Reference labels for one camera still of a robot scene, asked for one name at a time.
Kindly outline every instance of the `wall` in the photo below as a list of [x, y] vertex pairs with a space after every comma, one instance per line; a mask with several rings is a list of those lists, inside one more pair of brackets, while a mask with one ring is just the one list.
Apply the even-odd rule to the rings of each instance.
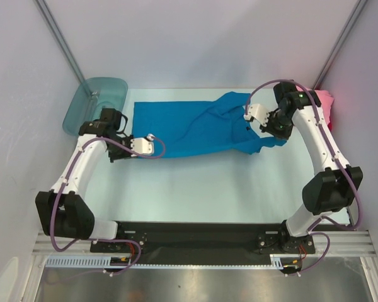
[[62, 120], [76, 89], [33, 1], [0, 0], [0, 272], [18, 258], [13, 294], [25, 283], [40, 226], [35, 195], [56, 180], [74, 148]]
[[87, 78], [130, 88], [312, 86], [356, 0], [47, 1]]
[[336, 98], [334, 136], [360, 165], [364, 228], [378, 254], [378, 0], [370, 1], [323, 84]]

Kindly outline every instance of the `teal plastic bin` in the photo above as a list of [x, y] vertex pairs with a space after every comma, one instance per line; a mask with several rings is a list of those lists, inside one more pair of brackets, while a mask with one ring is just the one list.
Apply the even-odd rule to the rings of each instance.
[[126, 101], [127, 83], [115, 77], [93, 77], [82, 83], [67, 110], [63, 130], [78, 136], [85, 121], [100, 118], [103, 108], [115, 108], [122, 112]]

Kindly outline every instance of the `table surface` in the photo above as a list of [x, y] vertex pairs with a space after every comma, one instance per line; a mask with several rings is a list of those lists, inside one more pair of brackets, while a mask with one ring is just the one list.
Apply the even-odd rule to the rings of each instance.
[[[131, 89], [123, 113], [131, 132], [136, 101], [213, 101], [226, 92], [251, 89]], [[276, 107], [272, 89], [252, 98]], [[257, 123], [252, 128], [261, 136]], [[281, 223], [302, 204], [313, 177], [312, 162], [296, 128], [283, 147], [248, 155], [230, 150], [180, 159], [129, 159], [109, 163], [104, 155], [85, 201], [97, 217], [120, 221]], [[332, 215], [348, 223], [345, 209]]]

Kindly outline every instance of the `gray floor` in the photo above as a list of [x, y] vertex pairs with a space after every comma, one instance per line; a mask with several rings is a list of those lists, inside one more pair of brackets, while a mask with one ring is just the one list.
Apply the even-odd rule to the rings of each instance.
[[278, 271], [131, 269], [49, 285], [81, 269], [45, 269], [36, 302], [372, 301], [359, 258], [327, 258], [299, 277]]

